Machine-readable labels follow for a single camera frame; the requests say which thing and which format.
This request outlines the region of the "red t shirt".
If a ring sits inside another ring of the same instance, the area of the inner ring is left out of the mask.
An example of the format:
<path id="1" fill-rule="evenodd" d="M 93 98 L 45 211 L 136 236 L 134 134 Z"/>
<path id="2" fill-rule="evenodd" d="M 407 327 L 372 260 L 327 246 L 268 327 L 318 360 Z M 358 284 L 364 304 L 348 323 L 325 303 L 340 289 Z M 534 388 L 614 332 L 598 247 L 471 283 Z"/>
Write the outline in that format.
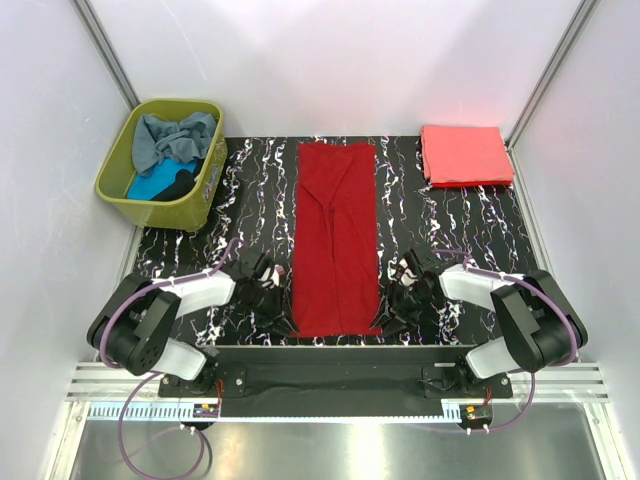
<path id="1" fill-rule="evenodd" d="M 378 335 L 374 146 L 300 145 L 292 268 L 302 338 Z"/>

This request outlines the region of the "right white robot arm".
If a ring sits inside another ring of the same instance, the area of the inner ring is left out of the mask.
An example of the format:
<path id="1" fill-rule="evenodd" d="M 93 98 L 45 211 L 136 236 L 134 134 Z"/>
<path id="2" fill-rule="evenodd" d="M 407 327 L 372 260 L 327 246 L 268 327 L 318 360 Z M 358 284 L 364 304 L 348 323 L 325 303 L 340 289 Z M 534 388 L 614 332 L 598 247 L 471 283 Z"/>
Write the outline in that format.
<path id="1" fill-rule="evenodd" d="M 437 300 L 461 301 L 495 314 L 501 337 L 465 353 L 440 374 L 422 379 L 427 393 L 476 396 L 515 371 L 536 374 L 577 359 L 588 331 L 546 270 L 527 274 L 482 269 L 461 250 L 410 249 L 385 288 L 371 328 L 385 336 L 417 325 Z"/>

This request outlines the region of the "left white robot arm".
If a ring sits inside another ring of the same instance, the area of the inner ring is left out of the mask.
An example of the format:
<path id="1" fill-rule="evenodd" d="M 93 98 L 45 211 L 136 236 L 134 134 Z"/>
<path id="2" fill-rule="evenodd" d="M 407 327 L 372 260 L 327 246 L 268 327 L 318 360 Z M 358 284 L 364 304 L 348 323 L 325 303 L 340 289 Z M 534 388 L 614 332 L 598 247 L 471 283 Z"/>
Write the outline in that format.
<path id="1" fill-rule="evenodd" d="M 228 304 L 249 311 L 258 327 L 290 337 L 299 332 L 284 287 L 284 269 L 249 248 L 212 268 L 178 278 L 127 275 L 88 328 L 87 343 L 108 367 L 134 376 L 153 372 L 180 380 L 196 396 L 215 386 L 215 355 L 171 337 L 187 314 Z"/>

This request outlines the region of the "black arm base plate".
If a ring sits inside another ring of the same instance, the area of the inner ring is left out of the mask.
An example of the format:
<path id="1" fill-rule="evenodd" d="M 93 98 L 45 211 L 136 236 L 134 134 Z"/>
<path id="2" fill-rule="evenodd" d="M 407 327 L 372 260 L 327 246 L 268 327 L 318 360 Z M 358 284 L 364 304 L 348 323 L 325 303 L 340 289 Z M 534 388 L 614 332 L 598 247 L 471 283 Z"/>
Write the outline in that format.
<path id="1" fill-rule="evenodd" d="M 164 398 L 222 396 L 221 416 L 261 421 L 440 416 L 445 400 L 513 396 L 500 373 L 462 377 L 465 346 L 223 346 L 190 384 L 163 378 Z"/>

